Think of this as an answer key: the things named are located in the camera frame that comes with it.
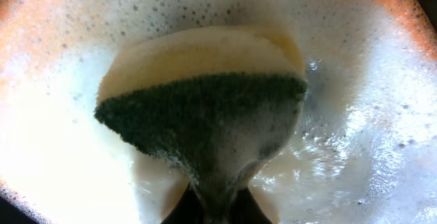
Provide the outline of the green yellow sponge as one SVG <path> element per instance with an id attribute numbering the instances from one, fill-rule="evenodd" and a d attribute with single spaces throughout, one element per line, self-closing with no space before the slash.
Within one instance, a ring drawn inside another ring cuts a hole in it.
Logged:
<path id="1" fill-rule="evenodd" d="M 98 88 L 95 118 L 144 154 L 185 170 L 210 215 L 295 132 L 305 64 L 280 29 L 217 26 L 133 44 Z"/>

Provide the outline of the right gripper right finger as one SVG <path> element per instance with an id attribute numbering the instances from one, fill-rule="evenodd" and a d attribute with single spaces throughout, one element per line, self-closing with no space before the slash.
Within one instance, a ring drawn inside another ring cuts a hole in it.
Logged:
<path id="1" fill-rule="evenodd" d="M 248 188 L 237 192 L 229 210 L 231 224 L 272 224 Z"/>

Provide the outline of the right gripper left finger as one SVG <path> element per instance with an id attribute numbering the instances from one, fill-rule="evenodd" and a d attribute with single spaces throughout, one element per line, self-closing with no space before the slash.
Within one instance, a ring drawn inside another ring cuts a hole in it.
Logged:
<path id="1" fill-rule="evenodd" d="M 202 224 L 203 207 L 193 187 L 189 184 L 173 210 L 160 224 Z"/>

